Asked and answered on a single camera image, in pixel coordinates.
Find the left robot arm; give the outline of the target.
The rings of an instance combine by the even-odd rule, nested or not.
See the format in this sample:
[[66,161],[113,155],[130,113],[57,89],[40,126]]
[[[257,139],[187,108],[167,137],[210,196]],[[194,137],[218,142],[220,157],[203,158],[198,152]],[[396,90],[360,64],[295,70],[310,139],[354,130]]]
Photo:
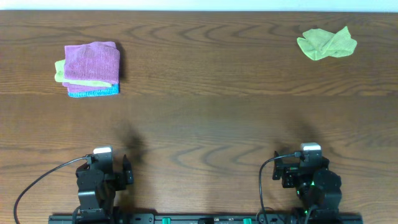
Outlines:
[[72,214],[73,223],[117,223],[114,214],[116,192],[134,182],[132,165],[124,156],[122,171],[113,171],[113,153],[85,156],[86,163],[76,170],[80,206]]

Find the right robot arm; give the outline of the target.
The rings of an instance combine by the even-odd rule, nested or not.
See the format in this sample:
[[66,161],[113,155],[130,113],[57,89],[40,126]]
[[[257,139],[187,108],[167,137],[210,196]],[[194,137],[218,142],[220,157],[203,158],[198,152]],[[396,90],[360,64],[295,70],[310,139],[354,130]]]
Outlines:
[[341,177],[329,170],[330,161],[322,151],[296,151],[298,162],[283,161],[288,155],[274,153],[273,180],[281,180],[285,189],[294,188],[302,208],[292,210],[291,223],[339,223],[342,199]]

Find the light green cloth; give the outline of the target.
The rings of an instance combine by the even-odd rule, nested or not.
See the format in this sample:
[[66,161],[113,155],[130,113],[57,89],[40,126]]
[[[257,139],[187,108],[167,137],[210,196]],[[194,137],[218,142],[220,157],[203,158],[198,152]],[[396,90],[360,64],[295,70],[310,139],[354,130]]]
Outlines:
[[311,60],[317,61],[326,57],[341,58],[354,53],[357,41],[351,37],[345,26],[337,33],[323,29],[305,31],[303,37],[297,38],[301,51]]

